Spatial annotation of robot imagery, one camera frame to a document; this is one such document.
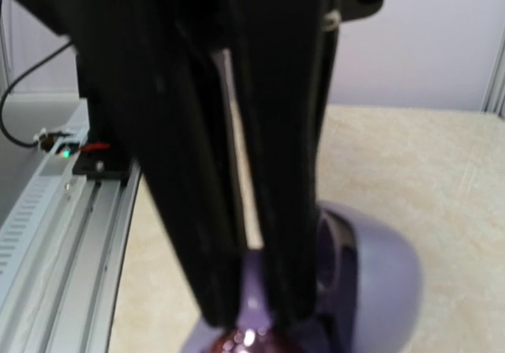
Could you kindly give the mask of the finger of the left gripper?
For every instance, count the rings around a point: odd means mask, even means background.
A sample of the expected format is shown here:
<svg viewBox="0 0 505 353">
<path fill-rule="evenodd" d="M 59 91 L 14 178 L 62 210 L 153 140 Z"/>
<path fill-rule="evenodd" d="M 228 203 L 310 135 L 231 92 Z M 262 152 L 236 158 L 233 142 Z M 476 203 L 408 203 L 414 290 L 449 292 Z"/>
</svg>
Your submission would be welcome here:
<svg viewBox="0 0 505 353">
<path fill-rule="evenodd" d="M 316 155 L 339 23 L 337 0 L 226 0 L 237 101 L 279 325 L 316 301 Z"/>
<path fill-rule="evenodd" d="M 217 55 L 219 41 L 163 17 L 74 25 L 87 79 L 120 144 L 139 163 L 206 322 L 238 317 L 243 213 Z"/>
</svg>

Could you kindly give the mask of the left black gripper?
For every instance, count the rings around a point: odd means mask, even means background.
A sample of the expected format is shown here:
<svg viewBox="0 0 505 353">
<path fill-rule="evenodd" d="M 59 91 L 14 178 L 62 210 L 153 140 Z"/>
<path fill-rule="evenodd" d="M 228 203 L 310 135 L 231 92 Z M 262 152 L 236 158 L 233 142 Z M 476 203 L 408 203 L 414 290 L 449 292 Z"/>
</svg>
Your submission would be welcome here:
<svg viewBox="0 0 505 353">
<path fill-rule="evenodd" d="M 107 39 L 124 41 L 139 20 L 152 21 L 161 46 L 170 31 L 195 57 L 227 49 L 238 95 L 247 102 L 327 97 L 339 25 L 377 13 L 383 0 L 16 0 L 77 47 L 100 73 L 80 81 L 86 98 L 115 90 L 104 63 Z"/>
</svg>

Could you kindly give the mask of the purple earbud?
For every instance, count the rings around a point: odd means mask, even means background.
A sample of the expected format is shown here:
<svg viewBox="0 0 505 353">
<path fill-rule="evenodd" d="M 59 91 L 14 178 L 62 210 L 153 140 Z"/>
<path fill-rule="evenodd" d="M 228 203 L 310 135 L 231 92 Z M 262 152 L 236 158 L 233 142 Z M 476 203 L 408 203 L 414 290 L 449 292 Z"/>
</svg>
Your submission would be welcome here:
<svg viewBox="0 0 505 353">
<path fill-rule="evenodd" d="M 234 327 L 222 332 L 209 347 L 209 352 L 300 352 L 298 344 L 277 326 Z"/>
</svg>

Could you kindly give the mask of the blue-grey earbud charging case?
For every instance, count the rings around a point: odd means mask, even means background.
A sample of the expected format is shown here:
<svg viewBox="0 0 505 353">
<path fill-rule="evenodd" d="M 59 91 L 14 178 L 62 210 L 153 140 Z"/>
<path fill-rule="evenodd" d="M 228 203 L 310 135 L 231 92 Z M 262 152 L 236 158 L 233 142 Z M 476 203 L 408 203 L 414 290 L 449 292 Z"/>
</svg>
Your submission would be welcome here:
<svg viewBox="0 0 505 353">
<path fill-rule="evenodd" d="M 414 247 L 386 224 L 324 201 L 317 232 L 314 314 L 286 332 L 300 352 L 400 352 L 417 323 L 423 273 Z M 245 255 L 237 327 L 274 326 L 263 253 Z M 181 347 L 209 352 L 225 329 L 199 320 Z"/>
</svg>

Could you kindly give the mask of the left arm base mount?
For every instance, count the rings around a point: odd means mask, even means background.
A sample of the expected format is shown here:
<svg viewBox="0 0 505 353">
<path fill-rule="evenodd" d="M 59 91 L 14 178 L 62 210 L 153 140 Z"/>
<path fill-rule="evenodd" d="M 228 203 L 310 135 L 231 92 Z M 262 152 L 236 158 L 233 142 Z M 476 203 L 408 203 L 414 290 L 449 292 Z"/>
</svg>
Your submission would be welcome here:
<svg viewBox="0 0 505 353">
<path fill-rule="evenodd" d="M 88 79 L 79 55 L 76 68 L 78 94 L 87 105 L 88 132 L 84 144 L 78 148 L 73 174 L 83 175 L 88 180 L 114 180 L 126 184 L 133 158 L 116 136 L 102 97 Z"/>
</svg>

